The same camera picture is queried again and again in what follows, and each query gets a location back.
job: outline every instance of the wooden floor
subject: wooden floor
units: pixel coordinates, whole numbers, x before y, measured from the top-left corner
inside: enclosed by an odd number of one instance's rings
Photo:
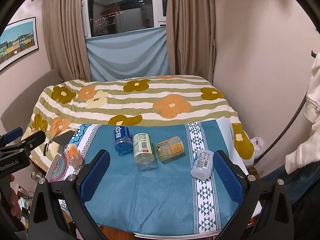
[[[142,240],[142,238],[135,237],[133,233],[128,233],[108,227],[100,228],[109,240]],[[197,240],[214,240],[214,237],[200,238]]]

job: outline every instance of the floral bedspread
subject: floral bedspread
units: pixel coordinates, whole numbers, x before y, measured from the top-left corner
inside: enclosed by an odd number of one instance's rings
[[[253,145],[242,130],[237,112],[207,80],[187,75],[113,82],[73,80],[47,87],[34,107],[23,138],[43,130],[47,143],[59,130],[61,133],[76,131],[84,123],[166,126],[222,116],[232,123],[235,148],[241,158],[252,159]],[[51,143],[44,156],[45,143],[33,150],[30,158],[47,171],[58,154],[59,145]]]

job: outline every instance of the nutrition label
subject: nutrition label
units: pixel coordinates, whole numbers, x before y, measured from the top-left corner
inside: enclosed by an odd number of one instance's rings
[[[196,167],[207,169],[208,163],[209,163],[209,158],[210,158],[210,153],[200,152]]]
[[[151,153],[152,154],[149,135],[146,133],[138,133],[133,137],[134,157],[140,153]]]

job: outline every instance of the window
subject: window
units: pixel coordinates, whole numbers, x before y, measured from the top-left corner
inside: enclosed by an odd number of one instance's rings
[[[165,25],[167,0],[82,0],[86,37]]]

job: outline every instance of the screw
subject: screw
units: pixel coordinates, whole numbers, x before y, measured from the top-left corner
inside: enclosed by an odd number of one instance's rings
[[[45,178],[41,178],[41,179],[39,179],[39,184],[44,184],[45,183]]]
[[[68,179],[69,181],[73,181],[73,180],[76,179],[76,176],[75,176],[74,174],[71,174],[71,175],[69,175],[69,176],[67,177],[67,179]]]
[[[249,180],[249,181],[255,181],[255,180],[256,180],[256,177],[253,176],[253,175],[248,175],[248,180]]]
[[[284,185],[284,181],[283,181],[282,179],[278,179],[277,182],[278,182],[278,184],[281,185],[281,186]]]

